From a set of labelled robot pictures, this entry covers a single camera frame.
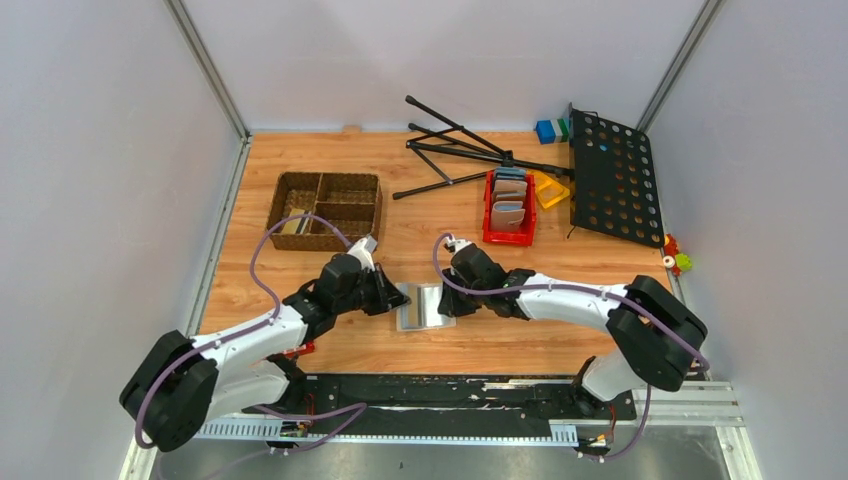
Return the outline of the white card holder wallet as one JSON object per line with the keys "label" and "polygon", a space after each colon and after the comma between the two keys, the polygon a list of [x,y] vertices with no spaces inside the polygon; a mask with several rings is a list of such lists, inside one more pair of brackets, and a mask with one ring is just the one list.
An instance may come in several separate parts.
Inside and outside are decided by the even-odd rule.
{"label": "white card holder wallet", "polygon": [[400,283],[397,288],[409,302],[399,307],[396,313],[396,329],[399,332],[416,332],[456,326],[454,317],[438,312],[442,284]]}

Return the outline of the gold credit cards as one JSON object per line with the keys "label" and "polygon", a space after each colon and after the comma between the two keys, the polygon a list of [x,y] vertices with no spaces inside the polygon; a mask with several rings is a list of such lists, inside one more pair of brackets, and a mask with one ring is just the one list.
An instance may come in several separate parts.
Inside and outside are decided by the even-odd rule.
{"label": "gold credit cards", "polygon": [[290,212],[290,221],[286,222],[279,229],[280,235],[300,235],[304,234],[309,229],[311,219],[308,217],[309,211],[303,209],[293,209]]}

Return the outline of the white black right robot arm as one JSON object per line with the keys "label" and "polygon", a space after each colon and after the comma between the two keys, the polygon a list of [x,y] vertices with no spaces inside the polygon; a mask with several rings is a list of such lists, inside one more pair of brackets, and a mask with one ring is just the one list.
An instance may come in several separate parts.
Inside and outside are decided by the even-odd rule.
{"label": "white black right robot arm", "polygon": [[634,388],[678,391],[700,351],[707,326],[655,278],[593,285],[555,279],[532,269],[505,270],[475,243],[452,235],[437,242],[450,253],[438,310],[451,317],[481,308],[499,317],[551,320],[608,334],[614,349],[584,362],[572,382],[571,403],[596,417],[619,394]]}

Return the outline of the brown wicker divided basket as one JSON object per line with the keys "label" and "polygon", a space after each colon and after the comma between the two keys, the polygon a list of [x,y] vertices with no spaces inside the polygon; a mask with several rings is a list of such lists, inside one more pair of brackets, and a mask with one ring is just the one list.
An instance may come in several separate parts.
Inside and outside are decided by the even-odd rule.
{"label": "brown wicker divided basket", "polygon": [[351,242],[367,235],[378,239],[382,203],[379,176],[373,173],[283,172],[266,227],[289,217],[295,208],[309,211],[311,221],[308,231],[300,235],[280,235],[278,227],[270,242],[284,251],[344,252],[347,247],[333,230]]}

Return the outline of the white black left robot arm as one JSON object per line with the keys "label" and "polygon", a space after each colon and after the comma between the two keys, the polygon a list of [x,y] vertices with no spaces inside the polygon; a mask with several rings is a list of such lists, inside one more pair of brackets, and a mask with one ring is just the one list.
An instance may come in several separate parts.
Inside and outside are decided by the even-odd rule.
{"label": "white black left robot arm", "polygon": [[248,407],[296,412],[307,389],[287,351],[327,333],[343,314],[375,316],[409,301],[380,264],[337,254],[318,278],[252,320],[193,338],[177,330],[163,334],[119,403],[136,423],[139,445],[162,452],[187,443],[208,421]]}

